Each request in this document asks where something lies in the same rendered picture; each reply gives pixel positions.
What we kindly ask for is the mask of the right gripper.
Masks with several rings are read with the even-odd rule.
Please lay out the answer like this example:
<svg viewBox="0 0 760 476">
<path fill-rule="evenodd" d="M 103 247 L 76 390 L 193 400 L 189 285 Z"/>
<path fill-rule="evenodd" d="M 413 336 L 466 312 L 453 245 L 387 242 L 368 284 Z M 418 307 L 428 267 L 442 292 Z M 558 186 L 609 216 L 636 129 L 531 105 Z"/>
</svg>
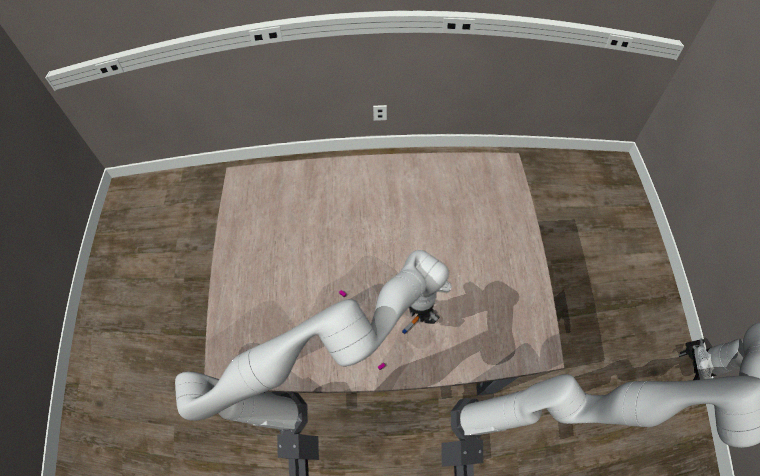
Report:
<svg viewBox="0 0 760 476">
<path fill-rule="evenodd" d="M 687 342 L 685 344 L 686 345 L 686 350 L 681 351 L 680 354 L 679 354 L 679 357 L 685 356 L 685 355 L 688 354 L 689 357 L 693 360 L 694 373 L 696 373 L 696 375 L 695 375 L 695 377 L 694 377 L 693 380 L 699 380 L 700 379 L 699 378 L 699 374 L 698 374 L 697 365 L 696 365 L 695 354 L 694 354 L 694 350 L 695 349 L 693 348 L 693 346 L 694 345 L 695 345 L 695 347 L 703 346 L 704 342 L 705 342 L 704 339 L 697 340 L 697 341 Z"/>
</svg>

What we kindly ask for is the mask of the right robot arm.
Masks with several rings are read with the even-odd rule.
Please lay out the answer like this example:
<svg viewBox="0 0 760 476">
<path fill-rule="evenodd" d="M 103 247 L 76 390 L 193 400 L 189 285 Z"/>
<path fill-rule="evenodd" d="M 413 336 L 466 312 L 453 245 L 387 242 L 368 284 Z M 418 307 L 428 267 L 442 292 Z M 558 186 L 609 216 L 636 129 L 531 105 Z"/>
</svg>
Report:
<svg viewBox="0 0 760 476">
<path fill-rule="evenodd" d="M 591 395 L 572 375 L 563 374 L 522 391 L 467 404 L 460 416 L 464 435 L 531 425 L 540 419 L 542 409 L 565 424 L 654 427 L 689 406 L 712 404 L 717 432 L 725 444 L 738 448 L 759 444 L 760 322 L 743 339 L 708 352 L 699 346 L 694 353 L 701 380 L 632 381 L 606 395 Z M 711 378 L 712 373 L 739 368 L 739 376 Z"/>
</svg>

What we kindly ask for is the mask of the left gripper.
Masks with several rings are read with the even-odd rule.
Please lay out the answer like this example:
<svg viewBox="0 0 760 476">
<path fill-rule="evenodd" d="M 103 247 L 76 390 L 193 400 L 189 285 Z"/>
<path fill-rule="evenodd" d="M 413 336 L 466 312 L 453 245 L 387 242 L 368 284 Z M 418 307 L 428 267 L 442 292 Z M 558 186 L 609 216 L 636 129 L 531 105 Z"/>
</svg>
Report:
<svg viewBox="0 0 760 476">
<path fill-rule="evenodd" d="M 434 306 L 434 304 L 433 304 L 433 306 Z M 434 324 L 434 323 L 435 323 L 435 322 L 436 322 L 436 321 L 437 321 L 437 320 L 440 318 L 440 316 L 439 316 L 439 315 L 435 315 L 435 314 L 433 314 L 433 309 L 432 309 L 432 308 L 433 308 L 433 306 L 432 306 L 431 308 L 427 309 L 427 310 L 424 310 L 424 311 L 415 310 L 415 309 L 414 309 L 414 308 L 412 308 L 411 306 L 409 307 L 409 309 L 410 309 L 410 313 L 411 313 L 411 316 L 412 316 L 412 317 L 413 317 L 415 314 L 418 314 L 418 317 L 419 317 L 419 318 L 418 318 L 418 322 L 419 322 L 419 323 L 420 323 L 420 322 L 423 322 L 423 321 L 424 321 L 424 322 L 425 322 L 425 323 L 427 323 L 427 324 Z M 425 314 L 425 313 L 426 313 L 426 314 Z M 425 316 L 424 316 L 424 315 L 425 315 Z M 424 316 L 424 317 L 423 317 L 423 316 Z M 430 317 L 430 319 L 429 319 L 429 317 Z M 422 318 L 422 319 L 421 319 L 421 318 Z M 429 319 L 429 320 L 427 320 L 427 319 Z M 423 321 L 422 321 L 422 320 L 423 320 Z"/>
</svg>

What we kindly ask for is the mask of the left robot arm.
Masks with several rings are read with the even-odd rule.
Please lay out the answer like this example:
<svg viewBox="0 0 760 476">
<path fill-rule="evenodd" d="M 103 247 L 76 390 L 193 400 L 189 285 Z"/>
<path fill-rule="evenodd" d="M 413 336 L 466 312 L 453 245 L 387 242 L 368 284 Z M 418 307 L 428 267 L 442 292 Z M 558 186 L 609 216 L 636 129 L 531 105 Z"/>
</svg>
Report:
<svg viewBox="0 0 760 476">
<path fill-rule="evenodd" d="M 295 401 L 264 392 L 285 382 L 311 337 L 320 337 L 338 365 L 357 364 L 376 351 L 410 306 L 427 310 L 435 302 L 436 291 L 450 292 L 448 277 L 444 263 L 426 251 L 413 251 L 402 270 L 382 287 L 371 324 L 357 301 L 346 299 L 239 354 L 220 379 L 182 372 L 175 379 L 179 414 L 186 420 L 197 421 L 220 412 L 226 420 L 295 429 L 298 419 Z"/>
</svg>

